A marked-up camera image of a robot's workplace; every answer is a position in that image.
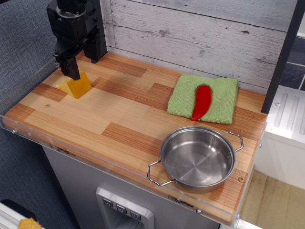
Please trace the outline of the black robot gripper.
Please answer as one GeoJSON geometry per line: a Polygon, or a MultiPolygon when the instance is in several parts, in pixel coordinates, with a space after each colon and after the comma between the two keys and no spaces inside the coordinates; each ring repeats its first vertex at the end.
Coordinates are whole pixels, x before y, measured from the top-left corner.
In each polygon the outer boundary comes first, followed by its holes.
{"type": "Polygon", "coordinates": [[[52,33],[57,39],[53,56],[60,63],[63,75],[79,80],[81,77],[75,56],[84,51],[92,63],[101,58],[100,34],[89,37],[84,47],[88,35],[86,3],[48,3],[46,10],[52,33]]]}

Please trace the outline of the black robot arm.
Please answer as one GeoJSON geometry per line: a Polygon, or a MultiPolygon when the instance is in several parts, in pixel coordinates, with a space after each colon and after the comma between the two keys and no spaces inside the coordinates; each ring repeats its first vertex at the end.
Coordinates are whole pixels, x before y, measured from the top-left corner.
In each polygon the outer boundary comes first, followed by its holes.
{"type": "Polygon", "coordinates": [[[55,65],[65,76],[79,80],[76,56],[83,51],[96,63],[104,48],[96,2],[93,0],[52,0],[46,7],[53,35],[55,65]]]}

